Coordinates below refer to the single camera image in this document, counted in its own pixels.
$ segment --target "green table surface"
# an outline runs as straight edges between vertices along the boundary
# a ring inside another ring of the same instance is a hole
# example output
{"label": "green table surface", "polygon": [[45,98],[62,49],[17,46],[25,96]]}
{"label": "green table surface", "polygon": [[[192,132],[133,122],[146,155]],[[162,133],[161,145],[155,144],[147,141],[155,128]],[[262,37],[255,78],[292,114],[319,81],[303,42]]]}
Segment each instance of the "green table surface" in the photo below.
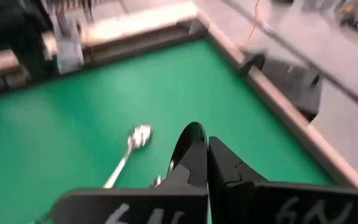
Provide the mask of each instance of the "green table surface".
{"label": "green table surface", "polygon": [[154,135],[115,187],[147,188],[192,121],[269,180],[331,184],[212,44],[196,40],[0,96],[0,223],[27,223],[70,189],[102,187],[140,123]]}

